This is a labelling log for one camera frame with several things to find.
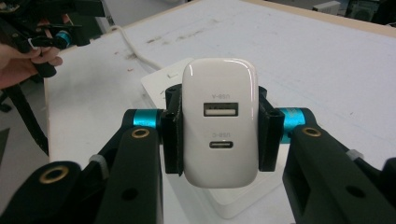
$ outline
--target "human hand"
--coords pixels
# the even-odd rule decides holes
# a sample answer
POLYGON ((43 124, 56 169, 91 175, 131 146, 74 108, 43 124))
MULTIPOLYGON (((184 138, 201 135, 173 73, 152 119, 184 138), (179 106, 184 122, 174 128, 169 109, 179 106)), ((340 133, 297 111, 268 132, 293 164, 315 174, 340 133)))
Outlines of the human hand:
MULTIPOLYGON (((63 15, 64 23, 70 21, 67 15, 63 15)), ((39 24, 48 24, 42 20, 39 24)), ((58 57, 60 50, 56 48, 32 49, 22 54, 16 49, 0 43, 0 90, 18 84, 25 79, 36 75, 34 63, 49 63, 58 66, 63 63, 58 57)))

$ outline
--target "power cord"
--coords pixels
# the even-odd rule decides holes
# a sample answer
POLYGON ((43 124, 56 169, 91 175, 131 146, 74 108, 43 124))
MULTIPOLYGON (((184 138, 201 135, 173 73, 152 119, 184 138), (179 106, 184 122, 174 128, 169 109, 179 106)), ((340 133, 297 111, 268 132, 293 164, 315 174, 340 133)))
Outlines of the power cord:
POLYGON ((161 70, 162 67, 155 63, 154 61, 144 57, 142 54, 140 54, 137 49, 134 47, 134 45, 131 43, 131 41, 128 38, 128 35, 125 34, 125 31, 122 27, 118 26, 118 25, 114 25, 110 27, 112 31, 118 30, 120 31, 120 33, 122 34, 122 37, 124 39, 124 41, 126 42, 126 44, 128 45, 128 47, 132 50, 132 52, 134 53, 134 55, 136 56, 137 59, 139 59, 140 61, 142 61, 143 63, 147 64, 148 66, 156 69, 156 70, 161 70))

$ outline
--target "white table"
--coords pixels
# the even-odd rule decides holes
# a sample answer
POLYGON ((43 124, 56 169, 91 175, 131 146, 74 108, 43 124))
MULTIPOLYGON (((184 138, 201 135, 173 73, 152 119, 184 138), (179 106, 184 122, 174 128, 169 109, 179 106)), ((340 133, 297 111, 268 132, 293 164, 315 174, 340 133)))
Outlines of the white table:
MULTIPOLYGON (((125 31, 162 66, 185 58, 248 60, 274 106, 310 108, 322 128, 376 168, 396 156, 392 28, 267 2, 203 0, 125 31)), ((125 110, 149 107, 140 78, 154 70, 131 55, 118 32, 62 53, 64 65, 46 81, 51 161, 84 167, 120 127, 125 110)), ((165 223, 293 222, 283 186, 225 220, 183 178, 163 181, 165 223)))

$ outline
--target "white wall charger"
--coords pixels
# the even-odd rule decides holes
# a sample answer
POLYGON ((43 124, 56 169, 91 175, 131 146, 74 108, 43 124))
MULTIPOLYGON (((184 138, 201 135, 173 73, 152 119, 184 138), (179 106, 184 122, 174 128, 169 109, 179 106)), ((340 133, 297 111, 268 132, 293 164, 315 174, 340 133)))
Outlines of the white wall charger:
POLYGON ((199 59, 182 82, 184 174, 200 188, 250 184, 258 173, 259 90, 252 64, 199 59))

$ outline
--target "cable clip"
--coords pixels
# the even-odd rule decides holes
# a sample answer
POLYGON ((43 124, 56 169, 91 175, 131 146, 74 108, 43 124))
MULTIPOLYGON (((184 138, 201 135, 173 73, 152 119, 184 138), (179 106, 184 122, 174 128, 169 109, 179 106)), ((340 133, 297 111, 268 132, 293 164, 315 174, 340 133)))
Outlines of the cable clip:
POLYGON ((358 150, 356 150, 356 149, 350 149, 350 150, 346 153, 346 155, 347 155, 352 161, 356 160, 357 158, 362 158, 362 159, 364 159, 363 154, 361 154, 361 153, 360 153, 358 150))
POLYGON ((27 39, 27 42, 29 42, 29 45, 30 45, 30 47, 32 47, 32 49, 38 49, 38 47, 33 45, 32 38, 27 39))
POLYGON ((90 157, 90 161, 96 161, 97 163, 99 163, 102 171, 102 178, 108 179, 108 177, 110 176, 110 172, 108 171, 108 166, 105 157, 99 154, 95 154, 90 157))

